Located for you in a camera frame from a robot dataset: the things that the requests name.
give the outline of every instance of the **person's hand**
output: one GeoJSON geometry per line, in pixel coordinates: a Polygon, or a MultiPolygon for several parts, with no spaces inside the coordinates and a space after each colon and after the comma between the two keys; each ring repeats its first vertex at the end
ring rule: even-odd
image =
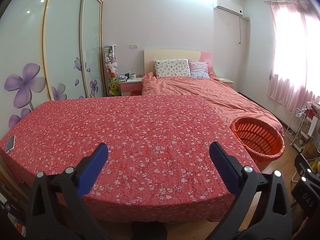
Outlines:
{"type": "Polygon", "coordinates": [[[305,225],[306,225],[307,222],[308,222],[308,218],[306,218],[306,219],[302,222],[299,230],[292,236],[292,239],[295,239],[295,238],[296,238],[296,236],[297,236],[297,235],[301,232],[301,230],[305,227],[305,225]]]}

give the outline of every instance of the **white patterned pillow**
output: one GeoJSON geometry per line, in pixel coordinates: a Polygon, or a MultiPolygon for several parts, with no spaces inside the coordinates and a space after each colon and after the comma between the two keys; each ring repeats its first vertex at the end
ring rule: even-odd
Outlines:
{"type": "Polygon", "coordinates": [[[155,69],[157,78],[191,77],[187,59],[156,60],[155,69]]]}

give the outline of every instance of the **orange plastic basket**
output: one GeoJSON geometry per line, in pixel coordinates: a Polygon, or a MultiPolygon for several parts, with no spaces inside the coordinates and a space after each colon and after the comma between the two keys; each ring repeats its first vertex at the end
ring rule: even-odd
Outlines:
{"type": "Polygon", "coordinates": [[[260,171],[282,156],[283,138],[270,124],[252,117],[239,117],[232,121],[230,128],[260,171]]]}
{"type": "Polygon", "coordinates": [[[142,95],[142,91],[141,90],[134,90],[131,91],[130,96],[141,96],[142,95]]]}

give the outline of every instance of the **tablecloth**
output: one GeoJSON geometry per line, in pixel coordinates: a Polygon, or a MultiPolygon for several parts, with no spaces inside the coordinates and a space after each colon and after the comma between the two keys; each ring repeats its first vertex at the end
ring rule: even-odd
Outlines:
{"type": "Polygon", "coordinates": [[[212,108],[197,96],[135,96],[45,102],[0,141],[17,182],[76,166],[99,143],[109,157],[91,192],[92,214],[108,221],[219,221],[234,196],[209,158],[218,141],[257,169],[212,108]]]}

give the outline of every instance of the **mug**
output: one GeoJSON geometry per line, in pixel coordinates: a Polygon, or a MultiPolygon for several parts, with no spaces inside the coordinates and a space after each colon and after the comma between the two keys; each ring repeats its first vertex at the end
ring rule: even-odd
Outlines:
{"type": "Polygon", "coordinates": [[[131,74],[129,74],[129,73],[124,74],[124,75],[127,77],[127,79],[130,79],[130,78],[131,78],[131,74]]]}

